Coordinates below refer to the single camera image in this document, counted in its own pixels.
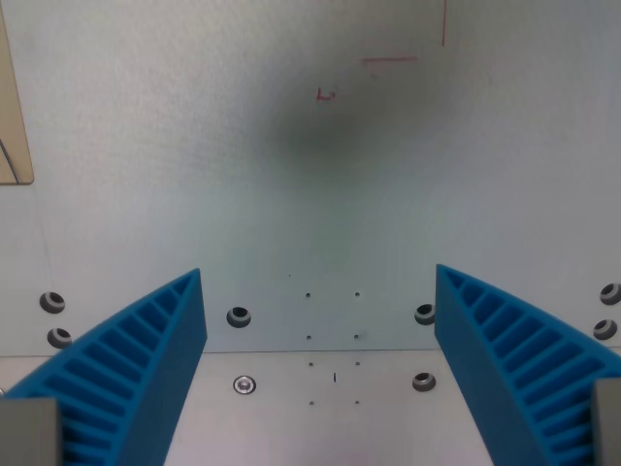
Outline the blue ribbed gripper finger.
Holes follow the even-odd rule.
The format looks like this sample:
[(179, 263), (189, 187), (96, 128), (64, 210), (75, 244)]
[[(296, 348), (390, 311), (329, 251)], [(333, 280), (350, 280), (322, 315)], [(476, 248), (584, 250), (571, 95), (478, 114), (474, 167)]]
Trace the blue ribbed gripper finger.
[(591, 396), (620, 357), (559, 318), (445, 265), (435, 336), (496, 465), (593, 465)]
[(83, 334), (5, 397), (58, 402), (68, 465), (162, 465), (207, 338), (194, 269)]

